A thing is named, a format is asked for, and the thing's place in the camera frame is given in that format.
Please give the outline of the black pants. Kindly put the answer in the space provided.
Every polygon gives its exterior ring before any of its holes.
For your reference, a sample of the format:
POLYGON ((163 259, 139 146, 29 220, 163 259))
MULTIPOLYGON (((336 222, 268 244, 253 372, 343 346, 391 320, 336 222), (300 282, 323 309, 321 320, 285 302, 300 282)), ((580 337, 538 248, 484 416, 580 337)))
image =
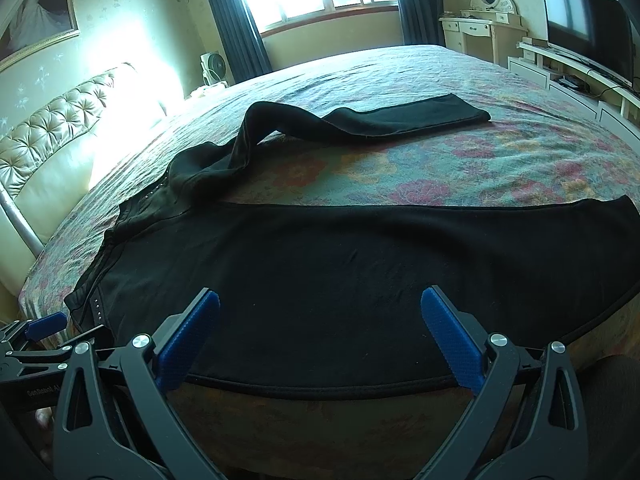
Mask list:
POLYGON ((367 145, 488 122, 452 94, 316 116, 257 102, 236 137, 178 153, 119 207, 65 303, 74 325, 126 344, 202 289, 221 303, 190 367, 258 396, 389 396, 448 386, 421 315, 438 286, 486 330, 571 342, 639 291, 639 213, 615 200, 531 207, 235 204, 266 136, 367 145))

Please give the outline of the cream tufted leather headboard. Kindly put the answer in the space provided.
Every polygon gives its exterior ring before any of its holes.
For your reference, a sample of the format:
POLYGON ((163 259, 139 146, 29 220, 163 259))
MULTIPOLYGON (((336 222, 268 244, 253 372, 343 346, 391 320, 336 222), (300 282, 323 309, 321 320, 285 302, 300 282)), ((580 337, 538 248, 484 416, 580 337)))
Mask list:
POLYGON ((80 200, 167 115, 129 63, 57 96, 1 137, 1 315, 80 200))

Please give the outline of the floral bedspread bed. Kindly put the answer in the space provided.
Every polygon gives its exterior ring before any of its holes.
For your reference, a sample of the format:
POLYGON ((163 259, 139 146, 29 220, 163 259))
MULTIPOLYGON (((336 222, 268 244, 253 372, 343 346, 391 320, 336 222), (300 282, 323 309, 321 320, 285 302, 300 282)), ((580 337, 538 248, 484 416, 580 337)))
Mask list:
MULTIPOLYGON (((272 154, 236 192, 240 204, 293 206, 541 206, 639 195, 639 155, 569 102, 514 73, 441 47, 332 56, 204 90, 155 126, 58 226, 17 297, 21 314, 61 310, 98 252, 117 208, 171 157, 229 140, 247 107, 276 101, 325 113, 455 93, 492 124, 379 148, 302 148, 272 138, 272 154)), ((402 474, 414 448, 442 440, 464 396, 447 390, 374 401, 253 399, 187 386, 175 400, 198 442, 227 466, 293 479, 402 474)))

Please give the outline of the white floor fan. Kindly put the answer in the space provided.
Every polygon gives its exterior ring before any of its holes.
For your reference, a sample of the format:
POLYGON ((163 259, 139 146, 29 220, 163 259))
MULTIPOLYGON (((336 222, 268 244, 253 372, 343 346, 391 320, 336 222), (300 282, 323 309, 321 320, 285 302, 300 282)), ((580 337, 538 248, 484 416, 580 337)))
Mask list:
POLYGON ((200 56, 203 80, 208 86, 226 82, 226 62, 218 52, 206 52, 200 56))

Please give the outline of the dark blue left curtain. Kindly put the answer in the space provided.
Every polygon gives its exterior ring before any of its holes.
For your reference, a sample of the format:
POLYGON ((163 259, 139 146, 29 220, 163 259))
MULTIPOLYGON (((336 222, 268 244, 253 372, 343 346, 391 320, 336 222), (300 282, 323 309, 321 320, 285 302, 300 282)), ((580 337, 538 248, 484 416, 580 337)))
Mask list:
POLYGON ((262 36, 246 0, 208 0, 234 81, 272 72, 262 36))

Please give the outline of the dark blue curtain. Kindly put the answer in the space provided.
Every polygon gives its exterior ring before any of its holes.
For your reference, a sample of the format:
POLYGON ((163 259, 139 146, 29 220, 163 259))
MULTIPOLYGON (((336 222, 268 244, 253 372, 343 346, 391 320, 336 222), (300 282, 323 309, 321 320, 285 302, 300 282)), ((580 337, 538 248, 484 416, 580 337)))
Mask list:
POLYGON ((262 36, 246 0, 208 0, 234 81, 272 72, 262 36))
POLYGON ((397 4, 404 44, 445 45, 439 21, 444 0, 397 0, 397 4))

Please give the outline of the white TV cabinet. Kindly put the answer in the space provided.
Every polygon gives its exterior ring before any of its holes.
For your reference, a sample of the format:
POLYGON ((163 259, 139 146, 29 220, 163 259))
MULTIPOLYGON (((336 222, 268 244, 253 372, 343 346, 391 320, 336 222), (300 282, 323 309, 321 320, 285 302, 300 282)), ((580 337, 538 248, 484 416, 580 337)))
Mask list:
POLYGON ((508 69, 572 104, 579 114, 639 149, 639 91, 558 49, 521 41, 522 56, 508 57, 508 69))

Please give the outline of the black set-top box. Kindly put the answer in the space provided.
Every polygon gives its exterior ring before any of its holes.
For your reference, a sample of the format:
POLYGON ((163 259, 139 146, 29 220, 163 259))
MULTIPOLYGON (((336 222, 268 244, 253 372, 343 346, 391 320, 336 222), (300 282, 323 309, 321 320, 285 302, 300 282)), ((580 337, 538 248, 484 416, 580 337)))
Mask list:
POLYGON ((577 76, 573 76, 573 75, 561 76, 556 82, 565 88, 569 88, 570 90, 574 90, 582 93, 590 92, 590 85, 588 84, 588 82, 585 82, 584 80, 580 79, 577 76))

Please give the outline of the cream vanity dressing table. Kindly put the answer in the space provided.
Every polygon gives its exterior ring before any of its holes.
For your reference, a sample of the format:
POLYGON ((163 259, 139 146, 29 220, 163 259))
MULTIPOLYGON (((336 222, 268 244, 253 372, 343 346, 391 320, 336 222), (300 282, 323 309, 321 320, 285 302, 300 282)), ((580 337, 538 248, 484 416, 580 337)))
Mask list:
POLYGON ((508 58, 521 55, 518 46, 528 35, 518 14, 464 11, 460 15, 445 13, 440 19, 445 44, 449 50, 474 56, 502 67, 508 58))

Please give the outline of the black flat screen television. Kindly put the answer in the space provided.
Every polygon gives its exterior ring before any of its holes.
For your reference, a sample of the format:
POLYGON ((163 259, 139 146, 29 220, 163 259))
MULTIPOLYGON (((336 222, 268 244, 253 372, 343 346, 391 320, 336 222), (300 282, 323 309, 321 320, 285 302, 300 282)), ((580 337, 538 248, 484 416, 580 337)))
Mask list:
POLYGON ((630 87, 631 24, 617 0, 544 0, 548 43, 583 58, 630 87))

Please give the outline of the dark blue right curtain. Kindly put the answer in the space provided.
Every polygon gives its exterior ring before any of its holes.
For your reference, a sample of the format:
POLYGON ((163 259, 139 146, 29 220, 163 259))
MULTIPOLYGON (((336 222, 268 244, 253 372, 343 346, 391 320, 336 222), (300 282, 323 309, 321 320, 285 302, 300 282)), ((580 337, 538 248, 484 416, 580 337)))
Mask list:
POLYGON ((439 21, 444 0, 397 0, 397 4, 404 44, 445 45, 439 21))

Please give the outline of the framed wall picture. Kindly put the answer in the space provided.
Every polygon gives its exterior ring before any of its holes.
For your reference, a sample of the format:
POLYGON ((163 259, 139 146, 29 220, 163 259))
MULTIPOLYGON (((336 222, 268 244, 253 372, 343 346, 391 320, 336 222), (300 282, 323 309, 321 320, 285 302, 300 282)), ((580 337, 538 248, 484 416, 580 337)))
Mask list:
POLYGON ((1 68, 79 34, 73 0, 1 0, 1 68))

